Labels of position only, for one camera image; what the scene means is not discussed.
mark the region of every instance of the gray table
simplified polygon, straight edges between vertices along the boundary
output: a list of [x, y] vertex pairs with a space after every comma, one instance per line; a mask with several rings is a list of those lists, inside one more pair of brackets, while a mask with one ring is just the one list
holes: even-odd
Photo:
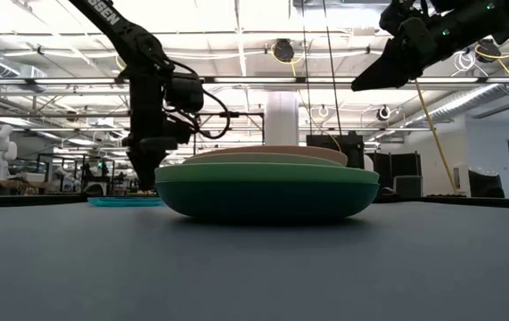
[[374, 205], [335, 226], [0, 209], [0, 320], [509, 320], [509, 210]]

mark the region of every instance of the metal beam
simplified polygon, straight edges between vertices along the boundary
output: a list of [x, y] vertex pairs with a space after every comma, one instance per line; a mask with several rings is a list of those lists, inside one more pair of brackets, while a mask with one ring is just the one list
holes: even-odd
[[102, 114], [77, 114], [67, 115], [61, 113], [44, 113], [44, 114], [0, 114], [0, 118], [13, 118], [13, 119], [44, 119], [44, 118], [110, 118], [110, 117], [129, 117], [128, 113], [102, 113]]
[[[204, 127], [203, 130], [223, 130], [224, 128]], [[128, 131], [129, 128], [14, 128], [15, 132], [112, 132], [112, 131]], [[229, 130], [247, 131], [257, 130], [256, 128], [230, 128]], [[300, 131], [308, 132], [309, 128], [300, 128]], [[414, 131], [431, 131], [430, 128], [342, 128], [343, 131], [368, 131], [368, 132], [414, 132]], [[338, 128], [323, 128], [319, 131], [338, 132]]]
[[[236, 31], [234, 30], [223, 30], [223, 31], [165, 31], [165, 32], [150, 32], [154, 36], [177, 36], [177, 37], [184, 37], [184, 36], [215, 36], [215, 35], [235, 35]], [[244, 35], [269, 35], [269, 37], [280, 34], [280, 35], [303, 35], [303, 32], [296, 31], [296, 30], [244, 30]], [[319, 35], [319, 36], [327, 36], [326, 30], [311, 30], [312, 35]], [[330, 30], [331, 35], [346, 35], [347, 32], [344, 32], [342, 30]], [[101, 32], [74, 32], [74, 33], [61, 33], [60, 36], [62, 37], [106, 37]], [[51, 33], [47, 32], [24, 32], [19, 33], [18, 35], [14, 35], [13, 33], [7, 33], [7, 32], [0, 32], [0, 38], [23, 38], [23, 37], [34, 37], [34, 38], [41, 38], [41, 37], [53, 37]]]
[[[304, 86], [306, 83], [315, 85], [332, 86], [331, 77], [202, 77], [204, 84], [217, 84], [221, 86], [250, 86], [250, 85], [293, 85]], [[353, 77], [337, 77], [335, 82], [342, 86], [350, 87], [355, 80]], [[507, 84], [509, 85], [509, 77], [421, 77], [417, 79], [423, 85], [423, 89], [436, 86], [457, 86], [464, 89], [480, 87], [485, 84]], [[106, 86], [125, 86], [129, 83], [128, 79], [119, 78], [0, 78], [0, 86], [17, 86], [17, 85], [43, 85], [43, 86], [80, 86], [80, 85], [106, 85]], [[403, 88], [413, 88], [415, 83], [409, 81]]]

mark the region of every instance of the cable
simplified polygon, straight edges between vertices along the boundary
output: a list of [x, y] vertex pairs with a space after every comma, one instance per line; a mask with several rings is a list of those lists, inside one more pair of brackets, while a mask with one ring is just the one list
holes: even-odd
[[332, 39], [329, 34], [329, 21], [327, 20], [327, 9], [325, 8], [325, 0], [322, 0], [322, 4], [324, 5], [325, 31], [327, 33], [327, 44], [329, 47], [330, 64], [332, 65], [333, 97], [335, 98], [335, 110], [336, 110], [336, 114], [337, 114], [337, 125], [340, 128], [340, 140], [341, 140], [341, 144], [343, 144], [343, 133], [341, 132], [340, 105], [337, 100], [337, 84], [335, 83], [335, 68], [333, 67]]
[[[303, 19], [303, 23], [301, 25], [302, 27], [302, 30], [303, 30], [303, 35], [304, 35], [304, 56], [306, 56], [308, 54], [308, 40], [306, 39], [306, 8], [304, 7], [304, 2], [305, 1], [302, 1], [301, 2], [301, 19]], [[308, 89], [308, 105], [311, 106], [311, 95], [309, 94], [309, 80], [308, 80], [308, 77], [309, 77], [309, 70], [308, 70], [308, 62], [304, 63], [304, 68], [306, 69], [306, 77], [305, 77], [305, 80], [306, 80], [306, 87]], [[301, 97], [301, 101], [303, 102], [303, 96], [301, 96], [301, 91], [299, 91], [300, 93], [300, 97]], [[311, 108], [309, 109], [309, 117], [311, 118]], [[310, 121], [309, 122], [309, 134], [310, 135], [313, 135], [313, 128], [312, 128], [312, 122]]]
[[310, 109], [310, 108], [308, 108], [308, 106], [306, 105], [306, 102], [304, 102], [304, 97], [301, 95], [301, 91], [300, 91], [300, 90], [298, 90], [298, 94], [300, 94], [301, 103], [303, 103], [304, 108], [308, 111], [309, 120], [310, 120], [312, 123], [314, 123], [314, 125], [316, 125], [317, 129], [318, 129], [318, 130], [319, 130], [322, 134], [326, 134], [326, 135], [328, 135], [328, 136], [329, 136], [329, 137], [333, 140], [333, 142], [337, 145], [337, 149], [338, 149], [340, 152], [342, 152], [342, 150], [341, 150], [341, 146], [340, 146], [340, 144], [337, 142], [337, 139], [335, 139], [335, 137], [333, 137], [333, 135], [332, 135], [332, 134], [330, 134], [330, 133], [328, 133], [328, 132], [324, 131], [324, 129], [323, 129], [323, 128], [321, 128], [319, 125], [317, 125], [317, 123], [314, 121], [314, 118], [311, 116], [311, 109]]
[[505, 56], [495, 56], [495, 55], [489, 55], [489, 54], [485, 54], [485, 53], [481, 53], [478, 51], [478, 49], [481, 47], [481, 45], [476, 45], [476, 48], [474, 48], [474, 51], [479, 54], [480, 56], [482, 57], [486, 57], [486, 58], [489, 58], [489, 59], [507, 59], [509, 58], [509, 54], [508, 55], [505, 55]]
[[505, 70], [505, 71], [507, 72], [507, 74], [509, 75], [509, 69], [507, 68], [507, 66], [505, 65], [505, 63], [504, 63], [504, 62], [502, 62], [502, 60], [501, 60], [501, 59], [498, 59], [497, 61], [498, 61], [498, 62], [502, 65], [502, 67], [504, 67], [504, 70]]
[[[194, 75], [198, 75], [198, 73], [191, 67], [181, 63], [181, 62], [176, 62], [176, 61], [172, 61], [174, 65], [178, 66], [178, 67], [181, 67], [185, 70], [188, 70], [190, 71], [192, 74]], [[226, 114], [226, 125], [225, 125], [225, 128], [216, 136], [212, 136], [211, 134], [207, 133], [207, 132], [204, 132], [201, 130], [201, 126], [197, 123], [197, 121], [191, 117], [190, 115], [182, 112], [181, 110], [175, 110], [176, 112], [178, 112], [181, 116], [185, 117], [186, 119], [188, 119], [189, 121], [191, 121], [191, 123], [193, 124], [193, 130], [205, 137], [207, 137], [208, 139], [219, 139], [221, 138], [222, 136], [224, 136], [226, 134], [226, 132], [228, 132], [228, 130], [230, 129], [230, 112], [228, 111], [228, 108], [226, 107], [226, 105], [220, 100], [218, 99], [216, 96], [214, 96], [213, 94], [209, 93], [208, 91], [202, 89], [202, 92], [207, 95], [208, 97], [212, 98], [215, 102], [217, 102], [220, 107], [222, 107], [223, 111], [225, 111], [225, 114]]]
[[423, 98], [423, 92], [421, 91], [421, 86], [418, 84], [418, 80], [415, 79], [416, 91], [418, 92], [418, 98], [421, 101], [421, 105], [423, 106], [424, 114], [426, 115], [426, 119], [429, 122], [429, 126], [431, 127], [432, 135], [434, 136], [434, 141], [436, 142], [436, 146], [439, 149], [440, 158], [442, 159], [442, 163], [444, 163], [444, 168], [447, 171], [448, 180], [450, 181], [450, 185], [452, 186], [452, 190], [454, 191], [454, 195], [458, 195], [458, 190], [456, 189], [456, 185], [454, 183], [454, 179], [452, 178], [452, 173], [450, 172], [450, 167], [448, 166], [447, 159], [444, 156], [444, 152], [442, 151], [442, 146], [440, 145], [439, 136], [436, 133], [436, 129], [434, 128], [434, 124], [432, 123], [432, 118], [429, 113], [429, 110], [426, 108], [426, 102]]
[[115, 55], [115, 64], [118, 65], [119, 70], [124, 70], [126, 66], [122, 66], [121, 63], [119, 63], [119, 55]]

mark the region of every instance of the stacked plates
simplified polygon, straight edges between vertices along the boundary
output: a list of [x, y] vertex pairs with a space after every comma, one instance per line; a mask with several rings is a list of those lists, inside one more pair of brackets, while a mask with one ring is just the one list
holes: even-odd
[[330, 220], [371, 204], [372, 171], [346, 168], [347, 157], [317, 147], [257, 146], [207, 152], [155, 170], [171, 209], [233, 221]]

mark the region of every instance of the teal bowl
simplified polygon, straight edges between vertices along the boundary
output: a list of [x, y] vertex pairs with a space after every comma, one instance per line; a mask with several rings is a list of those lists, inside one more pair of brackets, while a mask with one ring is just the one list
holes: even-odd
[[232, 222], [330, 221], [366, 209], [378, 184], [328, 182], [158, 182], [172, 210]]

